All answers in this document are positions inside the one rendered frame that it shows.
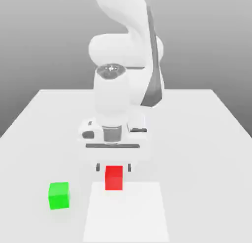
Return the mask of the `small green cube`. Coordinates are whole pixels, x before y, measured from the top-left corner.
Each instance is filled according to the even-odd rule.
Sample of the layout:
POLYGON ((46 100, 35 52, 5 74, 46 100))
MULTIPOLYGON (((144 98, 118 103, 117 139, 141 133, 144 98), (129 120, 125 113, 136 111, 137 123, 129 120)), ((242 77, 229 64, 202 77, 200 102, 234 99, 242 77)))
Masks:
POLYGON ((52 182, 48 190, 48 201, 51 210, 69 208, 69 183, 52 182))

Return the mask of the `small red cube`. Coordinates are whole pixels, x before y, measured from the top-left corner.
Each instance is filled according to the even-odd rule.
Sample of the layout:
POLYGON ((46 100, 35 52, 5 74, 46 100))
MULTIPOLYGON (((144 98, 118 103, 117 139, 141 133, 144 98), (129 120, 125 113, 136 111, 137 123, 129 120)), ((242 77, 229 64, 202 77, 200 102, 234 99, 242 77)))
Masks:
POLYGON ((105 190, 121 191, 123 189, 123 166, 106 166, 105 190))

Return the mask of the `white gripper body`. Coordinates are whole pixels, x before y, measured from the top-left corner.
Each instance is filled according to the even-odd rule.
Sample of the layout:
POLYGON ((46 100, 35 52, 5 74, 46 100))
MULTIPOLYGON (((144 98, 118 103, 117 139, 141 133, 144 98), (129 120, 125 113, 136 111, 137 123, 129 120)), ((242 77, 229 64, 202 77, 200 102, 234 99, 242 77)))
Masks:
POLYGON ((147 142, 119 143, 108 145, 104 143, 82 142, 82 159, 91 165, 134 164, 147 160, 147 142))

